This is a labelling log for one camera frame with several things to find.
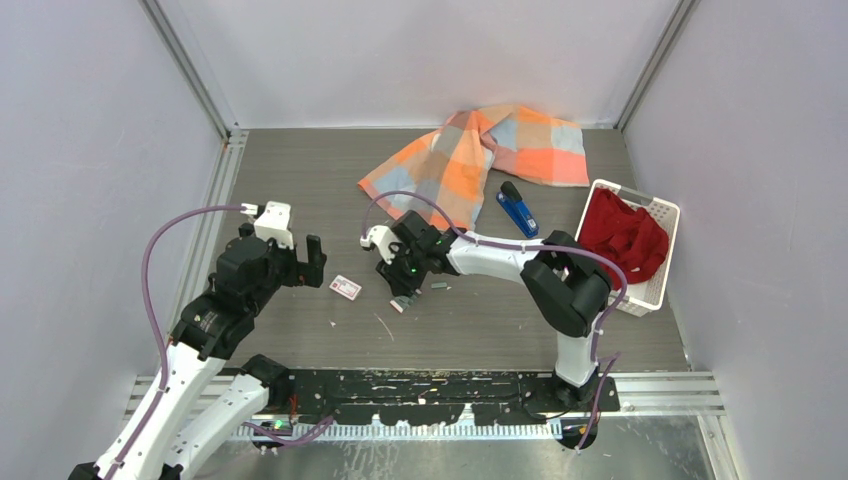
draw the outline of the plastic basket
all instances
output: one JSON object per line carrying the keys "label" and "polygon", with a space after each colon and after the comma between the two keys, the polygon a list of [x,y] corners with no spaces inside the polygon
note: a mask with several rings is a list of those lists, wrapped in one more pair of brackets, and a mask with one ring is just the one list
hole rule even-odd
{"label": "plastic basket", "polygon": [[[618,309],[627,312],[631,315],[641,317],[648,312],[659,310],[662,306],[663,297],[665,296],[665,284],[668,281],[668,266],[671,264],[671,254],[674,253],[674,241],[677,238],[677,222],[680,220],[680,207],[677,205],[661,200],[659,198],[646,195],[642,192],[632,190],[621,185],[608,182],[606,180],[595,180],[592,183],[592,189],[589,190],[589,198],[586,199],[586,206],[583,208],[583,216],[580,217],[580,225],[577,227],[577,239],[580,239],[580,230],[583,228],[583,220],[586,218],[586,212],[589,210],[589,202],[592,200],[592,195],[596,188],[611,190],[618,195],[624,203],[630,205],[634,209],[645,207],[648,213],[654,217],[654,220],[668,233],[669,245],[668,256],[660,265],[657,273],[647,282],[631,284],[627,286],[627,296],[618,304]],[[618,290],[610,293],[610,298],[615,298],[618,295]]]}

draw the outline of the orange checkered towel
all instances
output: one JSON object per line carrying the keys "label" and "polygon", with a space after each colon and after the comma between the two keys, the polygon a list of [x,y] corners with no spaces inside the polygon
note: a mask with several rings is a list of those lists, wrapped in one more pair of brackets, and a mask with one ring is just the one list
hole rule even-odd
{"label": "orange checkered towel", "polygon": [[[520,105],[458,112],[358,185],[371,198],[391,190],[418,193],[442,207],[457,226],[473,229],[490,168],[542,185],[589,185],[580,127]],[[416,210],[437,228],[448,227],[421,200],[395,195],[377,203],[395,219]]]}

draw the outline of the gray wooden tabletop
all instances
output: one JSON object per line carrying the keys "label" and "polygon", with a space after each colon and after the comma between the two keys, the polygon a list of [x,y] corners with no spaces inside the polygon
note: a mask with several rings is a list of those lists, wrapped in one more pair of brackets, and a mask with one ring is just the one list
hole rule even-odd
{"label": "gray wooden tabletop", "polygon": [[[554,331],[526,289],[494,278],[428,276],[424,294],[403,314],[374,270],[379,255],[359,247],[368,197],[356,183],[424,130],[283,129],[249,134],[232,203],[276,200],[293,208],[292,231],[321,237],[329,259],[320,289],[281,289],[256,320],[256,329],[236,351],[231,365],[263,353],[290,367],[379,367],[419,369],[552,369]],[[589,176],[635,187],[621,134],[584,131]],[[574,233],[588,188],[534,185],[502,172],[489,173],[486,201],[476,231],[522,238],[494,199],[510,179],[541,227],[541,236],[560,229]],[[388,219],[374,209],[371,224]],[[237,236],[243,217],[228,214],[219,251]],[[300,255],[305,259],[305,248]],[[359,283],[355,302],[329,290],[338,274]],[[450,290],[430,290],[446,281]],[[391,331],[391,335],[380,322]],[[600,353],[621,351],[619,371],[686,370],[674,314],[668,305],[637,318],[615,312],[605,326]]]}

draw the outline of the blue and black object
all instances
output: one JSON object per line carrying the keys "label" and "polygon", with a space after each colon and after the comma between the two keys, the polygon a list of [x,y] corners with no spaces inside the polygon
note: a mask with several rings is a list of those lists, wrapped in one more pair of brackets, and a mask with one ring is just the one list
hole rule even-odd
{"label": "blue and black object", "polygon": [[539,234],[539,224],[530,209],[524,204],[521,194],[512,182],[504,182],[501,185],[501,191],[497,195],[498,203],[501,204],[509,218],[518,225],[521,232],[527,238],[533,238]]}

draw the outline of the red garment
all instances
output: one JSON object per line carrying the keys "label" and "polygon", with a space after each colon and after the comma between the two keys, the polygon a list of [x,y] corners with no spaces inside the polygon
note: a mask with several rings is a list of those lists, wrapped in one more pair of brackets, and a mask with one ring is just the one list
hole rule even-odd
{"label": "red garment", "polygon": [[[628,284],[650,280],[668,255],[668,233],[648,211],[641,207],[634,211],[618,195],[602,188],[592,195],[577,241],[621,267]],[[612,278],[613,287],[621,288],[618,275],[601,266]]]}

